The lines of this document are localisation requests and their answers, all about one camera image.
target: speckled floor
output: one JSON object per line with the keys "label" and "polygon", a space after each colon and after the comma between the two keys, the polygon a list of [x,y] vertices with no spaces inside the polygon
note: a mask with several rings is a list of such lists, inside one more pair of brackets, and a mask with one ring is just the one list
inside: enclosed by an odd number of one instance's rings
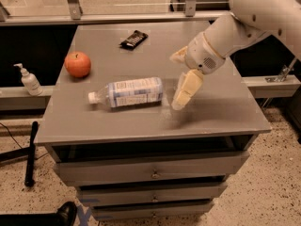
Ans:
{"label": "speckled floor", "polygon": [[[273,130],[259,135],[249,148],[251,156],[239,172],[228,179],[228,188],[215,199],[213,209],[203,215],[165,218],[143,218],[101,222],[102,226],[132,225],[189,225],[189,226],[234,226],[234,225],[301,225],[301,145],[298,134],[283,117],[278,108],[268,108],[264,114]],[[32,121],[27,119],[1,118],[22,147],[28,146]],[[18,146],[0,126],[2,152]],[[45,154],[37,148],[36,157]],[[45,155],[35,162],[35,185],[24,186],[25,161],[0,164],[0,214],[51,213],[66,201],[78,205],[74,225],[99,225],[76,199],[73,187],[65,186],[52,170],[54,161]]]}

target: hand sanitizer bottle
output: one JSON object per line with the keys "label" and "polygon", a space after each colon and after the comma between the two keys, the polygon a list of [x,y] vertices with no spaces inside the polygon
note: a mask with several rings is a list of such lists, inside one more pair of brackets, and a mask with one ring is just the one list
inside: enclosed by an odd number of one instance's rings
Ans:
{"label": "hand sanitizer bottle", "polygon": [[101,103],[111,108],[160,102],[163,97],[162,81],[158,77],[118,81],[90,92],[91,104]]}
{"label": "hand sanitizer bottle", "polygon": [[43,92],[43,89],[37,79],[37,77],[23,68],[23,64],[14,64],[13,66],[19,67],[22,74],[21,81],[25,88],[31,95],[39,95]]}

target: gray tabletop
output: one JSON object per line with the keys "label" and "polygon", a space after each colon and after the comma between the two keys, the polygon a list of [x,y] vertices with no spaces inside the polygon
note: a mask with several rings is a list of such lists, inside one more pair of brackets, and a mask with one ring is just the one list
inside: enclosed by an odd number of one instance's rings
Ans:
{"label": "gray tabletop", "polygon": [[[184,110],[172,110],[178,78],[187,68],[173,64],[169,56],[208,25],[173,22],[79,26],[70,52],[86,53],[92,62],[91,73],[74,79],[62,68],[35,142],[62,145],[269,132],[270,124],[230,59],[205,76],[203,87]],[[149,37],[134,51],[119,48],[120,42],[136,29]],[[109,82],[152,76],[163,80],[160,105],[112,111],[87,101],[89,92]]]}

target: red apple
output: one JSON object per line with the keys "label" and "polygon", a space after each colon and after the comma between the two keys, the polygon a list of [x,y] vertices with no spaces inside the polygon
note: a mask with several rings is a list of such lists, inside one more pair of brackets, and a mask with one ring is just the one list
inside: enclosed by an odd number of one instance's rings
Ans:
{"label": "red apple", "polygon": [[91,60],[83,52],[71,52],[65,57],[65,68],[76,78],[87,76],[91,70]]}

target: desk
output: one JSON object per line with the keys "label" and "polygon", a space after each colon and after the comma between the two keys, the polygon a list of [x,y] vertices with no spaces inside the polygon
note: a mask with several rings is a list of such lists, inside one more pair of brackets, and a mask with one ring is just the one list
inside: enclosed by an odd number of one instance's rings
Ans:
{"label": "desk", "polygon": [[[56,161],[55,172],[75,186],[98,220],[203,213],[247,160],[247,148],[271,127],[230,60],[205,76],[182,111],[170,107],[185,66],[169,56],[207,22],[79,26],[71,51],[92,61],[84,79],[63,68],[35,143]],[[134,51],[119,48],[134,30],[149,37]],[[87,94],[109,82],[159,76],[160,105],[89,105]]]}

